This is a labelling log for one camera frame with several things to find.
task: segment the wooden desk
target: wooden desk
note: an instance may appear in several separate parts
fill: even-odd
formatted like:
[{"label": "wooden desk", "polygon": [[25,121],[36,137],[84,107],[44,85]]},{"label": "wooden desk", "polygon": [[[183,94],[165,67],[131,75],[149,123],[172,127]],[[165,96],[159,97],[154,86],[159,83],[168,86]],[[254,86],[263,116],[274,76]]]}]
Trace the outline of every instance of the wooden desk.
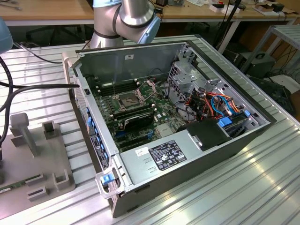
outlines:
[{"label": "wooden desk", "polygon": [[8,26],[93,24],[94,13],[86,0],[17,0],[22,11],[0,6]]},{"label": "wooden desk", "polygon": [[[296,14],[287,15],[287,18],[281,15],[264,16],[253,9],[254,5],[245,4],[246,9],[236,14],[232,21],[277,21],[277,20],[295,20]],[[186,1],[183,7],[165,6],[163,22],[212,22],[223,20],[223,13],[215,13],[209,9],[209,6],[196,6]]]},{"label": "wooden desk", "polygon": [[[22,11],[0,6],[0,16],[8,26],[93,24],[93,10],[86,0],[17,0]],[[235,15],[219,52],[223,53],[238,25],[242,21],[288,21],[292,25],[299,15],[264,16],[252,7]],[[220,22],[223,13],[214,13],[207,5],[196,6],[185,2],[183,7],[165,6],[163,22]]]}]

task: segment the black cable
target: black cable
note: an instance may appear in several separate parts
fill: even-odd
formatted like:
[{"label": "black cable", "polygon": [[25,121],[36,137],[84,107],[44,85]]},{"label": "black cable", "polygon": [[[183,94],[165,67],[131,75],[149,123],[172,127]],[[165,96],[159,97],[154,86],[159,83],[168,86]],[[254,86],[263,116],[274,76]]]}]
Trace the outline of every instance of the black cable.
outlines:
[{"label": "black cable", "polygon": [[[277,59],[277,61],[278,61],[279,59],[281,59],[282,57],[285,57],[285,56],[288,55],[288,54],[289,54],[289,53],[286,53],[286,54],[284,54],[284,55],[281,55],[281,56]],[[271,67],[271,69],[270,69],[270,71],[269,71],[268,73],[272,73],[272,72],[274,72],[275,70],[280,70],[280,69],[275,69],[275,70],[272,71],[272,69],[273,69],[274,66],[275,66],[275,64],[273,64],[273,66]]]},{"label": "black cable", "polygon": [[26,48],[25,46],[23,46],[22,44],[19,44],[17,42],[14,41],[14,45],[17,47],[17,48],[20,48],[20,49],[24,49],[26,51],[28,51],[30,54],[34,55],[35,57],[39,58],[40,60],[43,60],[45,62],[50,62],[50,63],[54,63],[54,64],[62,64],[62,62],[54,62],[54,61],[50,61],[50,60],[46,60],[38,55],[36,55],[35,53],[33,53],[31,50],[29,50],[28,48]]},{"label": "black cable", "polygon": [[234,13],[235,13],[236,9],[238,8],[240,2],[241,2],[241,0],[236,0],[235,1],[234,7],[233,7],[231,13],[229,14],[229,17],[227,18],[226,22],[224,24],[221,24],[221,28],[219,29],[220,30],[220,35],[216,36],[216,40],[214,41],[213,47],[215,47],[215,48],[217,47],[217,45],[219,43],[220,36],[222,36],[223,33],[226,34],[227,31],[229,30],[231,19],[233,18]]},{"label": "black cable", "polygon": [[[12,93],[13,93],[13,78],[11,77],[11,74],[10,74],[10,71],[6,65],[6,63],[3,61],[3,59],[0,57],[0,64],[2,65],[5,73],[6,73],[6,76],[7,76],[7,79],[8,79],[8,96],[10,96]],[[3,134],[7,135],[7,132],[8,132],[8,124],[9,124],[9,115],[7,116],[7,114],[9,114],[9,112],[6,112],[5,111],[5,121],[4,121],[4,129],[3,129]],[[0,143],[0,160],[2,160],[2,148],[1,148],[1,143]]]},{"label": "black cable", "polygon": [[286,63],[288,63],[288,61],[289,61],[289,57],[290,57],[290,54],[291,54],[291,52],[292,52],[292,47],[293,47],[293,46],[291,46],[290,52],[288,53],[288,56],[287,56],[287,58],[286,58],[286,61],[285,61],[285,63],[283,64],[283,66],[282,66],[280,69],[284,68],[284,67],[285,67],[285,65],[286,65]]},{"label": "black cable", "polygon": [[[9,88],[9,84],[8,84],[8,83],[4,83],[4,82],[1,82],[1,81],[0,81],[0,86]],[[28,87],[28,86],[24,86],[24,85],[13,85],[13,88],[25,88],[25,87]]]},{"label": "black cable", "polygon": [[8,95],[10,95],[13,93],[13,90],[14,90],[13,78],[11,77],[10,71],[9,71],[6,63],[3,61],[3,59],[1,57],[0,57],[0,64],[2,65],[2,67],[6,73],[7,79],[8,79],[7,87],[9,88]]},{"label": "black cable", "polygon": [[274,51],[272,52],[271,56],[274,54],[274,52],[277,51],[277,49],[283,44],[283,41],[280,42],[280,44],[274,49]]},{"label": "black cable", "polygon": [[41,85],[32,85],[32,86],[28,86],[28,87],[24,87],[24,88],[20,88],[16,91],[14,91],[13,93],[11,93],[5,103],[3,104],[3,106],[0,109],[0,112],[5,108],[5,123],[4,123],[4,130],[2,133],[2,136],[0,136],[0,146],[2,145],[2,143],[4,142],[6,135],[8,133],[8,127],[9,127],[9,113],[10,113],[10,107],[11,107],[11,103],[14,99],[14,97],[24,91],[27,90],[32,90],[32,89],[53,89],[53,88],[78,88],[79,85],[77,84],[41,84]]},{"label": "black cable", "polygon": [[225,12],[223,21],[221,22],[221,25],[220,25],[219,29],[217,30],[217,34],[215,35],[213,46],[214,46],[214,44],[215,44],[215,42],[216,42],[216,40],[217,40],[217,38],[218,38],[218,36],[219,36],[221,27],[222,27],[222,25],[223,25],[223,23],[224,23],[224,21],[225,21],[225,18],[226,18],[227,12],[228,12],[229,5],[230,5],[230,1],[228,0],[227,9],[226,9],[226,12]]},{"label": "black cable", "polygon": [[83,48],[81,50],[85,49],[85,47],[90,43],[90,41],[91,40],[89,40],[87,43],[85,43],[85,45],[83,46]]},{"label": "black cable", "polygon": [[169,81],[169,85],[168,85],[168,98],[169,98],[169,101],[170,101],[176,108],[178,108],[179,110],[184,111],[184,112],[186,112],[187,114],[191,114],[192,116],[195,117],[194,114],[192,114],[191,112],[189,112],[189,111],[187,111],[187,110],[184,110],[184,109],[179,108],[177,105],[175,105],[175,104],[171,101],[171,99],[170,99],[170,86],[171,86],[171,82],[172,82],[172,81],[170,80],[170,81]]},{"label": "black cable", "polygon": [[297,53],[297,50],[294,52],[294,54],[291,56],[291,58],[288,60],[288,62],[285,63],[285,67],[289,64],[289,62],[292,60],[292,58],[294,57],[294,55]]}]

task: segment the motherboard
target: motherboard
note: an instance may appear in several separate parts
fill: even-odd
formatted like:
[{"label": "motherboard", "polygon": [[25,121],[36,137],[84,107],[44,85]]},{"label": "motherboard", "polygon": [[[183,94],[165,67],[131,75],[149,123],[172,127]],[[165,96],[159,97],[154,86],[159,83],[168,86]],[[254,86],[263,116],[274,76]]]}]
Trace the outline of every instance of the motherboard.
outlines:
[{"label": "motherboard", "polygon": [[176,112],[165,82],[154,79],[96,86],[93,96],[121,152],[171,135],[189,120]]}]

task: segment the sticker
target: sticker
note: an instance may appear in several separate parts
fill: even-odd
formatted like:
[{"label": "sticker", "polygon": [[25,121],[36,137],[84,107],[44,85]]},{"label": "sticker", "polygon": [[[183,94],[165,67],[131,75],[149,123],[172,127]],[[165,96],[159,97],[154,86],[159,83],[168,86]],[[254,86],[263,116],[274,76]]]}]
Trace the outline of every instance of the sticker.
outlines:
[{"label": "sticker", "polygon": [[187,159],[174,140],[149,149],[149,152],[161,171]]},{"label": "sticker", "polygon": [[3,189],[3,190],[0,191],[0,194],[1,194],[1,193],[4,193],[4,192],[7,192],[7,191],[10,191],[10,190],[11,190],[10,187],[9,187],[9,188],[6,188],[6,189]]},{"label": "sticker", "polygon": [[134,55],[125,55],[125,60],[133,60]]},{"label": "sticker", "polygon": [[140,156],[142,156],[142,155],[145,155],[145,154],[149,153],[148,147],[144,147],[144,148],[135,150],[135,152],[136,152],[136,155],[137,155],[138,157],[140,157]]},{"label": "sticker", "polygon": [[98,137],[96,135],[90,136],[90,141],[92,142],[92,145],[95,149],[95,152],[98,155],[98,158],[99,158],[99,161],[100,161],[102,167],[104,169],[107,169],[109,159],[108,159],[108,157],[105,157],[105,155],[104,155],[105,149],[101,148],[101,146],[103,146],[103,145],[99,142]]}]

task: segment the blue cable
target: blue cable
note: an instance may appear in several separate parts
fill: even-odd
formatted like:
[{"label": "blue cable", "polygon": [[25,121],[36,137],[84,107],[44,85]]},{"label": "blue cable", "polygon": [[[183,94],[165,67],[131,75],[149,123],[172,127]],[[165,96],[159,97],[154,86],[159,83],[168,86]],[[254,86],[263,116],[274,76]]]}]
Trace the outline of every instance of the blue cable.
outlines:
[{"label": "blue cable", "polygon": [[229,111],[230,111],[232,114],[235,114],[235,111],[234,111],[234,110],[231,108],[231,106],[228,104],[226,98],[224,98],[223,96],[220,96],[220,95],[216,95],[216,96],[220,97],[220,98],[226,103],[226,105],[227,105]]},{"label": "blue cable", "polygon": [[221,114],[223,117],[225,117],[224,114],[223,114],[221,111],[219,111],[219,110],[217,110],[217,109],[215,108],[215,104],[214,104],[214,102],[213,102],[214,97],[219,97],[219,98],[221,98],[221,99],[226,103],[226,105],[227,105],[229,111],[230,111],[233,115],[236,114],[235,111],[234,111],[234,110],[231,108],[231,106],[228,104],[226,98],[224,98],[223,96],[220,96],[220,95],[215,95],[215,96],[213,96],[213,98],[212,98],[211,101],[210,101],[213,110],[215,110],[216,112],[218,112],[219,114]]},{"label": "blue cable", "polygon": [[148,139],[151,139],[151,138],[152,138],[153,133],[154,133],[154,130],[152,130],[152,131],[150,131],[150,132],[148,133]]},{"label": "blue cable", "polygon": [[218,112],[219,114],[221,114],[221,115],[224,117],[224,114],[223,114],[221,111],[219,111],[219,110],[217,110],[217,109],[215,108],[214,97],[212,97],[212,99],[211,99],[211,101],[210,101],[211,106],[212,106],[213,110],[215,110],[216,112]]}]

